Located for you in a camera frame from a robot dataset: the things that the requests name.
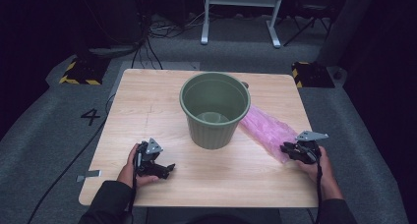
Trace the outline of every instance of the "pink cloth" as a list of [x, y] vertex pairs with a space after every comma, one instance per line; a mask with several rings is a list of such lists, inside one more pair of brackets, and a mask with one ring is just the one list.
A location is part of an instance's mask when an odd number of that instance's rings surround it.
[[281, 152], [279, 146], [285, 141], [295, 142], [298, 134], [287, 124], [271, 117], [255, 105], [251, 105], [240, 124], [278, 161], [285, 163], [289, 160], [288, 155]]

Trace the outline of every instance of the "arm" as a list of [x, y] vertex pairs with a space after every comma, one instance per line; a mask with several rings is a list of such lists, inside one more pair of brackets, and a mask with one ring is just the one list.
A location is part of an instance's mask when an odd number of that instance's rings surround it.
[[[124, 210], [128, 205], [133, 188], [133, 160], [137, 144], [129, 153], [126, 165], [120, 171], [117, 181], [105, 181], [98, 190], [89, 210], [81, 217], [79, 224], [87, 223], [122, 223]], [[148, 183], [158, 180], [156, 176], [136, 176], [138, 189]]]
[[[320, 146], [320, 152], [322, 153], [320, 164], [322, 165], [323, 171], [321, 182], [323, 202], [320, 223], [356, 223], [354, 216], [350, 212], [350, 209], [343, 198], [340, 187], [333, 176], [333, 170], [326, 150]], [[300, 169], [306, 172], [313, 182], [317, 183], [317, 165], [304, 164], [301, 161], [296, 162]]]

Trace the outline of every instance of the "wooden table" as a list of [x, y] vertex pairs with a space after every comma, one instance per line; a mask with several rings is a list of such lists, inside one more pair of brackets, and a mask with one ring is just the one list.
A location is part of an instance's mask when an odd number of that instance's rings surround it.
[[[136, 142], [154, 138], [156, 163], [176, 167], [167, 180], [138, 190], [138, 206], [315, 207], [315, 185], [293, 161], [271, 157], [239, 126], [227, 146], [207, 150], [189, 136], [179, 103], [184, 82], [199, 72], [127, 70], [115, 96], [80, 203], [89, 205], [105, 180], [115, 180]], [[249, 84], [252, 104], [297, 133], [311, 130], [294, 80], [286, 75], [230, 73]]]

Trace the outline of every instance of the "black sleeve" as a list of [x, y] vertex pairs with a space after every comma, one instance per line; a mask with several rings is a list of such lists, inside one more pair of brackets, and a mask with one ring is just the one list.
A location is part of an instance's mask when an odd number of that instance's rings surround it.
[[105, 181], [95, 195], [89, 210], [81, 217], [79, 224], [121, 223], [131, 194], [132, 189], [128, 185], [116, 181]]
[[356, 224], [344, 199], [327, 199], [322, 203], [321, 224]]

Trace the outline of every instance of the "gray carpet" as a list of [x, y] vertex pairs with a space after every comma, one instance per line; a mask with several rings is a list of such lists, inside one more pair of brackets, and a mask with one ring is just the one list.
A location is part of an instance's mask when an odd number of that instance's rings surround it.
[[[277, 27], [281, 41], [296, 32], [291, 20]], [[275, 49], [265, 18], [217, 20], [210, 26], [208, 45], [200, 45], [201, 26], [173, 38], [151, 38], [162, 63], [199, 63], [202, 71], [291, 74], [296, 61], [314, 61], [325, 32], [308, 28], [287, 47]], [[137, 57], [157, 63], [145, 54]], [[56, 66], [47, 82], [50, 89], [15, 123], [0, 142], [0, 223], [26, 223], [48, 187], [88, 143], [106, 116], [105, 105], [121, 69], [133, 54], [113, 59], [103, 85], [59, 84], [74, 56]], [[322, 144], [334, 166], [338, 183], [359, 223], [408, 223], [396, 181], [378, 153], [365, 125], [341, 87], [300, 88], [314, 131], [329, 134]], [[99, 119], [89, 126], [81, 115], [97, 110]], [[31, 223], [77, 223], [87, 210], [78, 202], [82, 183], [77, 175], [89, 169], [99, 134], [59, 180], [39, 207]], [[170, 209], [159, 215], [168, 215]], [[282, 223], [311, 223], [305, 209], [280, 208]], [[145, 223], [146, 209], [135, 208], [137, 223]]]

